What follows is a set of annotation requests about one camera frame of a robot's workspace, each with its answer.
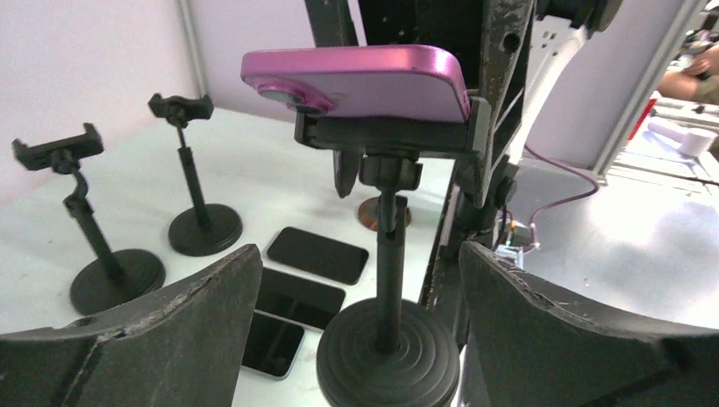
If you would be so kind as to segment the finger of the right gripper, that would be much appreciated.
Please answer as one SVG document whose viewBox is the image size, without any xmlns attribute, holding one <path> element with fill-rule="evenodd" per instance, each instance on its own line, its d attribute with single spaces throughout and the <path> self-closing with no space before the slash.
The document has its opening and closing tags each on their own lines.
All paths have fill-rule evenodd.
<svg viewBox="0 0 719 407">
<path fill-rule="evenodd" d="M 521 123 L 534 1 L 481 1 L 472 33 L 477 83 L 470 90 L 463 161 L 471 173 L 461 189 L 480 209 L 498 160 Z"/>
</svg>

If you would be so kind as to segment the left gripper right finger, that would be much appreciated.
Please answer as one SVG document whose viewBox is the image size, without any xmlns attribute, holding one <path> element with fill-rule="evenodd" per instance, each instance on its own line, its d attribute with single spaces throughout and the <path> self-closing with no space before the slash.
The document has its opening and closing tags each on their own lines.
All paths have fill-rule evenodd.
<svg viewBox="0 0 719 407">
<path fill-rule="evenodd" d="M 634 314 L 460 248 L 490 406 L 715 406 L 718 332 Z"/>
</svg>

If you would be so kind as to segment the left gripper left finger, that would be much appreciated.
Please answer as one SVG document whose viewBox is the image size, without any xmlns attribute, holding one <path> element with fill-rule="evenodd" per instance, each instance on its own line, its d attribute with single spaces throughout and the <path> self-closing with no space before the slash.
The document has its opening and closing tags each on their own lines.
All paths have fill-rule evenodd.
<svg viewBox="0 0 719 407">
<path fill-rule="evenodd" d="M 2 335 L 2 405 L 231 405 L 262 270 L 247 244 L 65 327 Z"/>
</svg>

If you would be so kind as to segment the teal blue phone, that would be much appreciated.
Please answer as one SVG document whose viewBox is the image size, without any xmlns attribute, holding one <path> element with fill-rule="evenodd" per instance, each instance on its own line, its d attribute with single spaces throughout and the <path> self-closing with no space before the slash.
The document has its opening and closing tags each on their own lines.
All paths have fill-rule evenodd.
<svg viewBox="0 0 719 407">
<path fill-rule="evenodd" d="M 304 336 L 300 325 L 255 312 L 242 367 L 273 380 L 284 380 L 293 368 Z"/>
</svg>

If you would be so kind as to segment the black phone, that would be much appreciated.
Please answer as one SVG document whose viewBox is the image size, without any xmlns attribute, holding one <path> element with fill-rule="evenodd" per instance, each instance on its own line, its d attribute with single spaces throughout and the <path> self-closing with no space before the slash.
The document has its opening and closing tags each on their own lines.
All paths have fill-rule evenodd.
<svg viewBox="0 0 719 407">
<path fill-rule="evenodd" d="M 324 330 L 342 309 L 345 297 L 338 287 L 264 268 L 255 308 Z"/>
<path fill-rule="evenodd" d="M 270 244 L 267 256 L 277 263 L 354 285 L 363 273 L 369 252 L 365 248 L 288 226 Z"/>
</svg>

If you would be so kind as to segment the purple phone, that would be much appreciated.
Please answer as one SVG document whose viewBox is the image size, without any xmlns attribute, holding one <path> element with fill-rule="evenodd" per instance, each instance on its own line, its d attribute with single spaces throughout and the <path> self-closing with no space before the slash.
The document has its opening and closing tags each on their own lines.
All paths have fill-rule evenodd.
<svg viewBox="0 0 719 407">
<path fill-rule="evenodd" d="M 465 123 L 471 115 L 459 60 L 434 46 L 254 51 L 240 76 L 261 97 L 315 117 Z"/>
</svg>

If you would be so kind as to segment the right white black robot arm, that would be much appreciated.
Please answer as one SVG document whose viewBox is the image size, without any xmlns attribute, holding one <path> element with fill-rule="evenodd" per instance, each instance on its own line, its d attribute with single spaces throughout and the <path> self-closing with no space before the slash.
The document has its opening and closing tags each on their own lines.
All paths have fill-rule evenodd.
<svg viewBox="0 0 719 407">
<path fill-rule="evenodd" d="M 566 66 L 593 34 L 605 31 L 620 1 L 537 1 L 513 80 L 519 94 L 507 95 L 509 112 L 488 133 L 489 164 L 460 161 L 455 182 L 474 207 L 493 203 L 504 166 L 518 164 L 530 130 Z"/>
</svg>

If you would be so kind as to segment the bystander forearm outside enclosure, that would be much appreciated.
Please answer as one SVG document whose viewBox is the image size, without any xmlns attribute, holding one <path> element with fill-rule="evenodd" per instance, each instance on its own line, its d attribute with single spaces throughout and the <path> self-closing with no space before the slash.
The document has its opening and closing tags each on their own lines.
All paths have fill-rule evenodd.
<svg viewBox="0 0 719 407">
<path fill-rule="evenodd" d="M 684 70 L 667 70 L 657 91 L 664 98 L 718 105 L 718 45 L 697 55 Z"/>
</svg>

